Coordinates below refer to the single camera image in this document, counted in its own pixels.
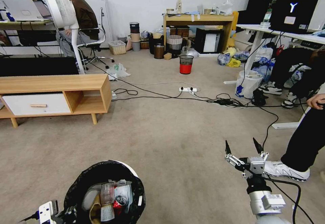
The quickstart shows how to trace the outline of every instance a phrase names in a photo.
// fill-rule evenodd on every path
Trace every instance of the gray trousers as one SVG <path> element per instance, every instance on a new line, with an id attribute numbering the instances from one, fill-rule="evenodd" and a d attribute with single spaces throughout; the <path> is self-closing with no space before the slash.
<path id="1" fill-rule="evenodd" d="M 65 34 L 65 31 L 58 31 L 56 35 L 57 41 L 60 45 L 60 48 L 62 52 L 64 53 L 65 57 L 75 57 L 72 45 L 71 45 L 71 35 L 67 36 Z M 89 36 L 84 34 L 83 32 L 79 32 L 78 39 L 77 39 L 77 45 L 83 44 L 83 43 L 93 43 L 97 42 L 98 40 L 92 40 Z"/>

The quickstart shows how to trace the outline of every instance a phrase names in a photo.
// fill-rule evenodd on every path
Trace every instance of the drawer handle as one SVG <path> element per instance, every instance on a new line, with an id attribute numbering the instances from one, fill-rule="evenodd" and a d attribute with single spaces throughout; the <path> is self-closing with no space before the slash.
<path id="1" fill-rule="evenodd" d="M 30 104 L 33 108 L 46 108 L 47 104 Z"/>

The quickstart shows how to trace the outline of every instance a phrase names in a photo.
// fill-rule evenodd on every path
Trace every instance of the stacked cup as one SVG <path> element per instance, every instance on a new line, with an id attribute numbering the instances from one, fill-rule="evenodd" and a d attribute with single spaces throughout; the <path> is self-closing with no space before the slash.
<path id="1" fill-rule="evenodd" d="M 138 22 L 130 22 L 133 51 L 140 51 L 140 28 Z"/>

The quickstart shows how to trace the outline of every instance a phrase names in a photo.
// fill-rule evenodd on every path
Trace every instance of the office chair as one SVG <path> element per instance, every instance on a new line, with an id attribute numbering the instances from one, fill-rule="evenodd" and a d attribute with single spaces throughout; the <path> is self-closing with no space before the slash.
<path id="1" fill-rule="evenodd" d="M 98 28 L 92 28 L 92 29 L 80 29 L 80 31 L 82 30 L 99 30 L 100 32 L 102 32 L 102 35 L 100 36 L 100 33 L 99 33 L 99 40 L 96 41 L 96 42 L 93 42 L 93 43 L 83 43 L 83 44 L 79 44 L 77 47 L 79 49 L 79 51 L 81 52 L 80 50 L 80 47 L 86 47 L 86 48 L 91 48 L 91 54 L 93 54 L 94 56 L 93 57 L 84 57 L 82 55 L 82 58 L 81 58 L 81 61 L 82 63 L 84 64 L 86 70 L 89 70 L 87 65 L 89 64 L 92 64 L 93 62 L 95 61 L 100 61 L 101 63 L 103 63 L 105 65 L 105 68 L 106 69 L 109 69 L 109 66 L 104 62 L 102 61 L 102 59 L 107 59 L 107 60 L 111 60 L 112 63 L 114 63 L 114 58 L 106 58 L 106 57 L 102 57 L 102 56 L 98 56 L 97 55 L 97 52 L 100 52 L 101 51 L 101 44 L 105 42 L 106 40 L 106 32 L 105 32 L 105 29 L 103 27 L 103 16 L 104 16 L 104 13 L 103 13 L 103 8 L 101 7 L 101 22 L 100 24 L 98 25 Z"/>

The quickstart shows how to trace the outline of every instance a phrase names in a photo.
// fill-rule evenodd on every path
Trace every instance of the brown shirt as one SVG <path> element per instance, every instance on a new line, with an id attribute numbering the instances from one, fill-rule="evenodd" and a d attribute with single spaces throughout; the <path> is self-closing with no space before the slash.
<path id="1" fill-rule="evenodd" d="M 80 29 L 98 28 L 97 19 L 92 8 L 85 0 L 72 0 Z M 82 30 L 92 40 L 98 40 L 99 30 Z"/>

